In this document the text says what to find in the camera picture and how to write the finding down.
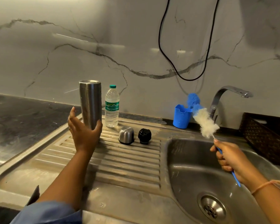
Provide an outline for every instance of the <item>sink drain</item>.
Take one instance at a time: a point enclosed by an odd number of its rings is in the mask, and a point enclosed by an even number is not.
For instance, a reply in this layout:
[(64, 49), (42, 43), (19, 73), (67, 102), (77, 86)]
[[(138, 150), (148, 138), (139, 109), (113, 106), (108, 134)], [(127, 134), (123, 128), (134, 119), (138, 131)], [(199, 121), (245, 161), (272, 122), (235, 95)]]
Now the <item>sink drain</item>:
[(228, 213), (226, 208), (216, 197), (201, 193), (198, 195), (198, 205), (203, 214), (213, 222), (227, 222)]

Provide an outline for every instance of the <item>black bottle lid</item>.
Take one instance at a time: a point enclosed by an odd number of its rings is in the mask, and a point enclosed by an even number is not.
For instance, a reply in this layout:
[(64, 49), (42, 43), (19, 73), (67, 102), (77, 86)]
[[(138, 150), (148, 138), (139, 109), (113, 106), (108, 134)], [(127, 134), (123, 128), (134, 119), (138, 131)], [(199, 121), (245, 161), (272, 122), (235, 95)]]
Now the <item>black bottle lid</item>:
[(138, 138), (141, 144), (147, 145), (151, 139), (151, 131), (149, 129), (142, 128), (138, 133)]

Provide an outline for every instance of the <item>brown wicker basket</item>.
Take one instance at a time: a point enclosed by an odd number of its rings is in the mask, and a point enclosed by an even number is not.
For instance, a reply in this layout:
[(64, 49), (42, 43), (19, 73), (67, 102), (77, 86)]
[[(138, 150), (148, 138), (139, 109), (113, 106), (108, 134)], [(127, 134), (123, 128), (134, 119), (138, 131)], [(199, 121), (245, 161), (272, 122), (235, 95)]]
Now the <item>brown wicker basket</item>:
[(244, 113), (239, 131), (258, 154), (280, 165), (280, 117)]

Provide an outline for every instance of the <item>faucet spout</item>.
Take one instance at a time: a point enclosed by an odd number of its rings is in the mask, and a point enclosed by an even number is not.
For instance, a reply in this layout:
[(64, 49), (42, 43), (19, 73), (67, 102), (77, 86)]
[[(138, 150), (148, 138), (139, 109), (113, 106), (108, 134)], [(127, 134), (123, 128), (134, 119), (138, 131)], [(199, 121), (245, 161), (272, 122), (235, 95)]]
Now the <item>faucet spout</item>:
[(215, 94), (214, 98), (213, 98), (213, 102), (210, 106), (210, 117), (212, 119), (214, 119), (214, 115), (217, 109), (217, 105), (219, 104), (219, 100), (222, 96), (222, 94), (226, 91), (226, 90), (230, 90), (232, 92), (235, 92), (239, 95), (241, 95), (244, 98), (249, 98), (249, 97), (253, 97), (253, 94), (249, 91), (246, 90), (242, 90), (240, 88), (234, 87), (234, 86), (223, 86), (220, 90), (217, 91), (217, 93)]

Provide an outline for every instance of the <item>blue shirt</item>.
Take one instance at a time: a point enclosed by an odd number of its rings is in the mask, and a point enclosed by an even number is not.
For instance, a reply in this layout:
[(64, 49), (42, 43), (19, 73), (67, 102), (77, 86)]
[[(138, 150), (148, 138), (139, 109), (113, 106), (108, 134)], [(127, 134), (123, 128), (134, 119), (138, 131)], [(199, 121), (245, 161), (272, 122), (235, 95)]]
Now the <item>blue shirt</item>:
[(69, 204), (44, 201), (24, 207), (10, 224), (82, 224), (82, 212)]

